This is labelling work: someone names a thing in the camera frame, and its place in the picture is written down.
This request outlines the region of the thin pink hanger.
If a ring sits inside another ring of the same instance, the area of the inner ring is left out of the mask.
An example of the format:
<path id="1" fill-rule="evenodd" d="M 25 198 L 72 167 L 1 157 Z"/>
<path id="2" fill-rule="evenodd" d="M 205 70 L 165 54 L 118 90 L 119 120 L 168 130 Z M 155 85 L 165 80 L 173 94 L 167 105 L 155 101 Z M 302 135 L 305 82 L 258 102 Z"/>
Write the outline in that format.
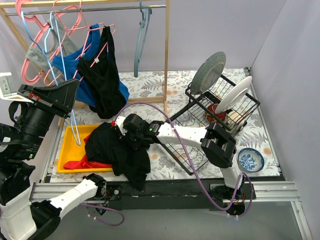
<path id="1" fill-rule="evenodd" d="M 96 23 L 90 25 L 80 13 L 87 34 L 83 46 L 76 52 L 63 58 L 67 79 L 76 78 L 84 82 L 98 74 L 99 67 L 108 60 L 108 36 L 112 36 L 109 25 Z"/>
<path id="2" fill-rule="evenodd" d="M 80 48 L 77 47 L 74 40 L 71 38 L 71 35 L 75 32 L 75 29 L 79 26 L 81 22 L 82 16 L 78 13 L 78 18 L 75 21 L 74 26 L 70 31 L 67 31 L 64 25 L 58 20 L 58 17 L 54 14 L 50 14 L 47 23 L 49 24 L 49 29 L 44 39 L 44 50 L 46 52 L 46 56 L 49 58 L 50 63 L 53 63 L 54 56 L 60 56 L 60 47 L 59 47 L 59 39 L 58 33 L 60 35 L 61 47 L 63 51 L 63 55 L 66 57 L 78 51 Z M 53 36 L 53 47 L 51 49 L 47 49 L 47 37 L 49 33 Z"/>

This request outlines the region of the blue tank top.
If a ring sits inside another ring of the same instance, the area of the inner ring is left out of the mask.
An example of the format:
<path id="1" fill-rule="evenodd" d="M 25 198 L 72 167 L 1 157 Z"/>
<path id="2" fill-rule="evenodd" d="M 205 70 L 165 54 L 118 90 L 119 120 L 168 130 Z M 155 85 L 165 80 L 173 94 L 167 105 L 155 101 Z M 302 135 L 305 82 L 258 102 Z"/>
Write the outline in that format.
<path id="1" fill-rule="evenodd" d="M 80 80 L 76 98 L 90 107 L 121 108 L 129 100 L 129 90 L 120 81 L 110 26 L 92 25 L 86 45 L 67 56 L 55 56 L 52 64 L 68 80 Z"/>

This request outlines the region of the black tank top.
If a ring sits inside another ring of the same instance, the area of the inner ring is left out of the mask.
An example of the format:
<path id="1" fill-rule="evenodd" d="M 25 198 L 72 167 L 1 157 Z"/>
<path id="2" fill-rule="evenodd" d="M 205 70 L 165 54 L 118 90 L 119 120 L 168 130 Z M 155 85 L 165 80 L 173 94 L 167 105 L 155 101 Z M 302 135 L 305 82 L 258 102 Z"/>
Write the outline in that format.
<path id="1" fill-rule="evenodd" d="M 107 37 L 107 61 L 98 68 L 97 75 L 84 82 L 90 89 L 95 106 L 89 108 L 97 113 L 101 119 L 111 119 L 127 104 L 128 90 L 120 88 L 121 81 L 116 64 L 115 45 L 113 35 Z"/>
<path id="2" fill-rule="evenodd" d="M 130 185 L 142 191 L 151 172 L 150 145 L 133 148 L 120 138 L 121 133 L 108 122 L 93 130 L 84 146 L 88 161 L 110 164 L 114 175 L 124 175 Z"/>

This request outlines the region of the red tank top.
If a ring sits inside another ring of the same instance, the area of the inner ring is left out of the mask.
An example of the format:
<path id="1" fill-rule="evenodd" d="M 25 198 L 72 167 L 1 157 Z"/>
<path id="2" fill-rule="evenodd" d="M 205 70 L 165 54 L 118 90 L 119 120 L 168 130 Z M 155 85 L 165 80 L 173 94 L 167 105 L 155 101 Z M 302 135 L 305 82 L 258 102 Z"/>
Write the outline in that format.
<path id="1" fill-rule="evenodd" d="M 89 159 L 87 157 L 86 150 L 85 150 L 85 146 L 86 146 L 86 143 L 87 143 L 90 136 L 91 136 L 91 134 L 87 135 L 83 139 L 84 146 L 82 148 L 83 148 L 84 155 L 81 158 L 81 160 L 70 160 L 70 161 L 66 162 L 63 165 L 64 170 L 68 170 L 68 171 L 72 171 L 72 172 L 80 170 L 80 172 L 82 172 L 83 169 L 112 169 L 112 165 L 109 163 L 89 161 Z"/>

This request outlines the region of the grey-blue hanger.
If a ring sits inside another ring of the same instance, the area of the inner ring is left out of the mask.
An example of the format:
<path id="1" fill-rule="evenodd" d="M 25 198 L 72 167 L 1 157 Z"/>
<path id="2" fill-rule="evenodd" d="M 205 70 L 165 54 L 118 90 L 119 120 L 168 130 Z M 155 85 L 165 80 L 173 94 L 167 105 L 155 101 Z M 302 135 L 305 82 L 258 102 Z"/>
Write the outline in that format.
<path id="1" fill-rule="evenodd" d="M 137 38 L 137 43 L 135 48 L 135 55 L 134 55 L 134 63 L 133 63 L 133 75 L 135 78 L 137 78 L 139 75 L 139 66 L 141 63 L 145 41 L 147 38 L 150 18 L 152 15 L 151 8 L 143 8 L 142 0 L 139 1 L 139 10 L 141 12 L 141 21 L 139 22 L 139 32 L 138 32 L 138 38 Z"/>

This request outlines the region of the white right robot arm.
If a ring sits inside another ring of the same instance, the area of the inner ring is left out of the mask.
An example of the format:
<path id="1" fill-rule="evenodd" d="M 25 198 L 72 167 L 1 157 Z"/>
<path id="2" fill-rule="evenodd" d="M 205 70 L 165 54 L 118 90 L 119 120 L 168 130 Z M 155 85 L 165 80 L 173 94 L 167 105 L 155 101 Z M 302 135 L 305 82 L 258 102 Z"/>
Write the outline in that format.
<path id="1" fill-rule="evenodd" d="M 245 192 L 244 178 L 237 164 L 236 140 L 216 123 L 208 127 L 186 127 L 171 125 L 163 121 L 148 123 L 132 113 L 118 116 L 115 127 L 121 138 L 131 147 L 148 144 L 185 145 L 202 150 L 207 160 L 220 168 L 224 185 L 213 190 L 216 199 L 240 199 Z"/>

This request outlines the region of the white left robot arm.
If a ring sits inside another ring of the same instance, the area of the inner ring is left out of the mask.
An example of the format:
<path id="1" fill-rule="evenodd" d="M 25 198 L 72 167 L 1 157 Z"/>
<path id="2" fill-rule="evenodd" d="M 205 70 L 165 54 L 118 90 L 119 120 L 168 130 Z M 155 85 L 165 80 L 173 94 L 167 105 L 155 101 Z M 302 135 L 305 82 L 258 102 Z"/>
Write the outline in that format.
<path id="1" fill-rule="evenodd" d="M 81 182 L 50 186 L 32 183 L 33 159 L 55 117 L 71 116 L 77 79 L 50 87 L 21 85 L 9 106 L 13 125 L 0 126 L 0 237 L 3 240 L 44 240 L 62 218 L 88 200 L 106 196 L 106 181 L 92 173 Z"/>

